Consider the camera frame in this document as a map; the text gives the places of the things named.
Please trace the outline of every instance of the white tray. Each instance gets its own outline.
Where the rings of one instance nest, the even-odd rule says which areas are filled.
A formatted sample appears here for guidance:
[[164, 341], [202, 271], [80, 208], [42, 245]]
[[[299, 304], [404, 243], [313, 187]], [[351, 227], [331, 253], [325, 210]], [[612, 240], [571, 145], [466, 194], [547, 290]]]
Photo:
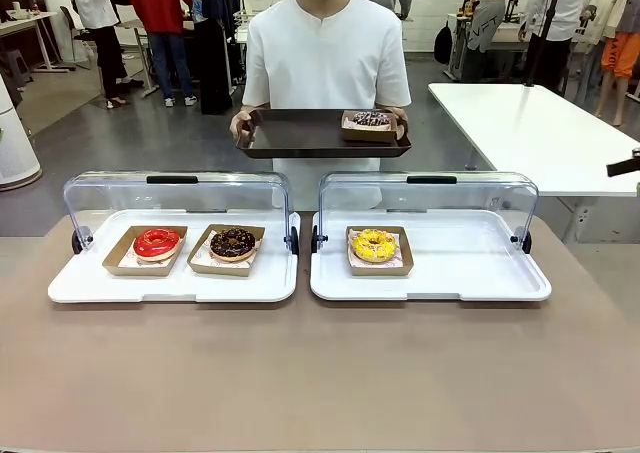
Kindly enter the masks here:
[[[263, 226], [265, 234], [251, 275], [239, 278], [201, 275], [187, 258], [206, 227], [212, 223]], [[118, 277], [102, 262], [134, 225], [188, 226], [187, 239], [166, 278]], [[300, 217], [291, 215], [291, 226], [300, 231]], [[229, 211], [186, 213], [174, 210], [123, 210], [114, 213], [94, 232], [93, 246], [75, 255], [49, 285], [49, 298], [58, 303], [123, 303], [141, 301], [276, 302], [293, 293], [298, 257], [284, 243], [280, 212]]]
[[[531, 256], [511, 243], [511, 230], [493, 212], [341, 211], [325, 218], [329, 241], [311, 256], [311, 289], [326, 300], [541, 301], [551, 293], [549, 281]], [[404, 227], [414, 260], [409, 276], [351, 274], [345, 231], [366, 225]]]

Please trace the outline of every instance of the hand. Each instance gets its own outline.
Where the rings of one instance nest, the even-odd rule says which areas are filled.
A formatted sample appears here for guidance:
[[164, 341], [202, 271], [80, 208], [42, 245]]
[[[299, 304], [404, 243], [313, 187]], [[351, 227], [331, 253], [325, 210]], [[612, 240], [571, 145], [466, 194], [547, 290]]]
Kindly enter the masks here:
[[[387, 107], [386, 110], [389, 110], [391, 113], [396, 115], [396, 119], [404, 121], [405, 123], [409, 123], [409, 117], [407, 116], [407, 112], [402, 108], [393, 108]], [[406, 131], [404, 130], [404, 125], [398, 122], [398, 130], [396, 131], [396, 138], [399, 140], [405, 135]]]
[[246, 125], [250, 121], [251, 115], [246, 110], [239, 111], [238, 114], [231, 119], [229, 131], [231, 131], [234, 140], [238, 141], [240, 135], [249, 136], [251, 134], [251, 131], [246, 129]]

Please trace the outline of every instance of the yellow frosted donut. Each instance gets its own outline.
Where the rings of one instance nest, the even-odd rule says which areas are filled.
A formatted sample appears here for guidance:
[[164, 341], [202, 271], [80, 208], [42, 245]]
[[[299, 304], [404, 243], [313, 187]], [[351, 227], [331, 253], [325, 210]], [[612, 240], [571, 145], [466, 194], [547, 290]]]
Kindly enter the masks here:
[[389, 261], [393, 258], [397, 247], [393, 235], [380, 230], [362, 230], [351, 242], [351, 248], [356, 256], [369, 263]]

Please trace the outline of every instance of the black backpack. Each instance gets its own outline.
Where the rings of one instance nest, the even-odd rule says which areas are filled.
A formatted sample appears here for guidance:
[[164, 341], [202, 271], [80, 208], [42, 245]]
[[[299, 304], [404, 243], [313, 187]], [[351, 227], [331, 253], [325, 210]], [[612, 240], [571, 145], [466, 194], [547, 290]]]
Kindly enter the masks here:
[[433, 47], [433, 56], [438, 63], [449, 63], [451, 56], [451, 48], [453, 48], [453, 39], [451, 38], [451, 30], [449, 29], [449, 21], [436, 36], [436, 42]]

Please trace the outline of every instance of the transparent lid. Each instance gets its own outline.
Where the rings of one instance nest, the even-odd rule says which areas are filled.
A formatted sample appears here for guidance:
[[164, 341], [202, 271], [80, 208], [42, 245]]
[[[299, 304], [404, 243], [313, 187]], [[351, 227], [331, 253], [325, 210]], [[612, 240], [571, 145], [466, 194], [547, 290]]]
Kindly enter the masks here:
[[538, 188], [517, 173], [331, 173], [320, 183], [316, 248], [330, 241], [329, 231], [361, 219], [366, 222], [357, 226], [445, 225], [440, 231], [459, 233], [462, 242], [480, 238], [465, 232], [492, 225], [528, 252], [537, 202]]
[[91, 247], [95, 231], [107, 219], [123, 212], [140, 218], [141, 224], [148, 215], [162, 218], [163, 213], [243, 212], [281, 218], [291, 246], [289, 186], [278, 173], [88, 172], [66, 183], [64, 201], [81, 249]]

